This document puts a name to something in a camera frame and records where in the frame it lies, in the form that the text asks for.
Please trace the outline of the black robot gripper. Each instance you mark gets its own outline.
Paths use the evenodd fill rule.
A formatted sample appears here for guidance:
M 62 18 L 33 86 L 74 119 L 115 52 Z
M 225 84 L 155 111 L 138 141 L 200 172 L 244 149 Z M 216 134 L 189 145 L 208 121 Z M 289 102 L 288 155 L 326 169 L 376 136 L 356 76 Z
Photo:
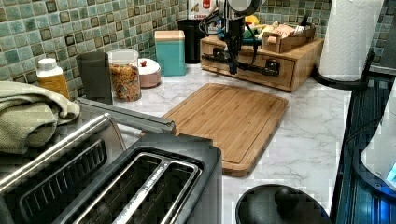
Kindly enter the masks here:
M 226 48 L 224 49 L 224 56 L 226 59 L 235 59 L 241 50 L 242 41 L 245 32 L 245 19 L 240 18 L 236 20 L 226 19 L 224 21 L 224 42 Z

